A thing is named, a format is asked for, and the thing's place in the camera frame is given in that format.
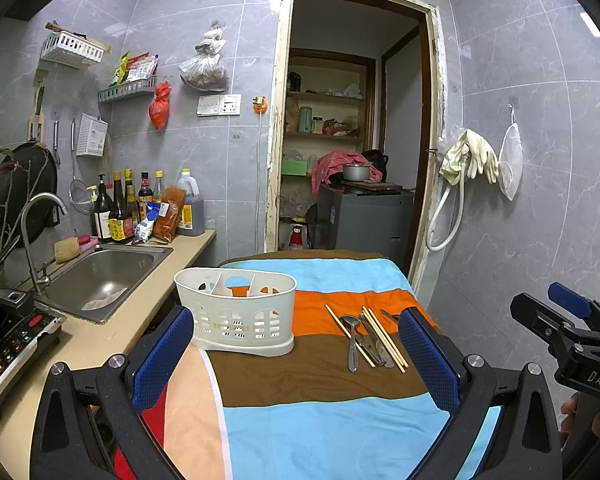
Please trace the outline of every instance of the gray appliance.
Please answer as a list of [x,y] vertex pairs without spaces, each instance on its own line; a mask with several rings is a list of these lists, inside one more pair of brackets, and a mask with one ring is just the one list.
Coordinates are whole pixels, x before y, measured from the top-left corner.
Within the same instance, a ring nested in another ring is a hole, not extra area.
[[378,194],[324,184],[318,194],[316,249],[381,253],[400,266],[413,212],[413,193]]

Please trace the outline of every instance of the human hand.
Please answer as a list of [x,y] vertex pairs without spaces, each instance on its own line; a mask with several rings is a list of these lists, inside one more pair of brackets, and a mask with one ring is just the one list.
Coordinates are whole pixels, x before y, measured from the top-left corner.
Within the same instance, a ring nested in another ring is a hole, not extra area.
[[[575,413],[578,409],[578,402],[580,400],[580,393],[574,393],[568,400],[566,400],[560,407],[560,413],[567,415],[560,423],[560,431],[558,436],[560,437],[560,444],[564,446],[567,442],[567,437],[573,429],[573,421],[575,420]],[[593,434],[600,438],[600,411],[596,413],[591,423],[591,431]]]

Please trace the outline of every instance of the chopsticks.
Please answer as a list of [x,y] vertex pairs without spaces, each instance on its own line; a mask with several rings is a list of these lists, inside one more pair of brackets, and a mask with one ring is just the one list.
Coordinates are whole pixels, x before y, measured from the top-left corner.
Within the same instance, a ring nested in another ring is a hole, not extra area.
[[[342,330],[344,332],[344,334],[351,339],[351,334],[347,331],[346,328],[344,328],[344,325],[342,324],[342,322],[338,319],[338,316],[336,316],[333,313],[333,310],[331,310],[331,307],[327,304],[324,305],[327,310],[329,311],[329,314],[331,314],[331,317],[333,317],[333,320],[337,323],[337,325],[340,327],[340,330]],[[368,355],[366,355],[366,352],[363,350],[362,346],[359,345],[359,343],[356,341],[356,348],[358,349],[358,352],[360,352],[362,354],[362,357],[366,359],[366,362],[369,363],[369,366],[371,366],[372,368],[375,368],[376,365],[374,364],[374,362],[369,358]]]
[[409,365],[407,364],[407,361],[404,359],[404,357],[402,357],[402,354],[398,350],[397,346],[389,337],[389,334],[384,329],[384,326],[382,326],[382,324],[378,321],[378,318],[376,317],[376,314],[374,314],[374,311],[370,308],[367,308],[366,306],[363,306],[362,312],[365,314],[365,317],[368,320],[368,322],[371,323],[371,326],[376,331],[376,334],[378,334],[380,341],[382,341],[389,354],[391,354],[391,357],[394,358],[394,362],[398,365],[400,371],[404,373],[404,368],[409,368]]

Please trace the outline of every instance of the stainless steel sink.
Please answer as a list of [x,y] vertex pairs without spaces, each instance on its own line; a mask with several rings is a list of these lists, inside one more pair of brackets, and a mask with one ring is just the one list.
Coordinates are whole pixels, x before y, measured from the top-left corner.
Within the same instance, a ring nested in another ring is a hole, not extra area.
[[50,285],[36,300],[104,323],[171,251],[167,247],[97,245],[53,273]]

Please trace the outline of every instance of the hanging hook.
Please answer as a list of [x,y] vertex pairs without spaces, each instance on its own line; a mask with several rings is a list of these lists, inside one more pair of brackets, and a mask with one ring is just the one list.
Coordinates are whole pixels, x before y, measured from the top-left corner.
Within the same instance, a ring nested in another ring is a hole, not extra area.
[[511,108],[511,126],[516,122],[516,109],[513,103],[509,103],[509,108]]

